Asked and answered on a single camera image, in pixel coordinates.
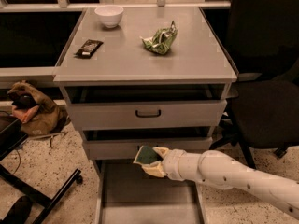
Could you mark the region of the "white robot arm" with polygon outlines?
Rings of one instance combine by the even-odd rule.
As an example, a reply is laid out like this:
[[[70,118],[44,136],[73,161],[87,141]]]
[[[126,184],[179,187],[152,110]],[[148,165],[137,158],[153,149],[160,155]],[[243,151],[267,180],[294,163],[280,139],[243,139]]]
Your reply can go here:
[[[182,149],[143,146],[134,163],[156,177],[190,180],[217,189],[242,189],[289,216],[299,218],[297,181],[249,168],[218,150],[190,153]]]

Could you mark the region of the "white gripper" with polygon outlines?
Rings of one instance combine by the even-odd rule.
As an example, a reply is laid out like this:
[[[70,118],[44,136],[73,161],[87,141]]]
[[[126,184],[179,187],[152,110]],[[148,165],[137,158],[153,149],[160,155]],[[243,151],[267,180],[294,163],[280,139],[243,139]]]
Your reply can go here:
[[[167,176],[171,180],[191,180],[200,182],[202,175],[199,171],[200,154],[188,153],[181,149],[170,150],[167,147],[155,147],[153,149],[163,161],[142,165],[142,169],[148,175],[156,177]]]

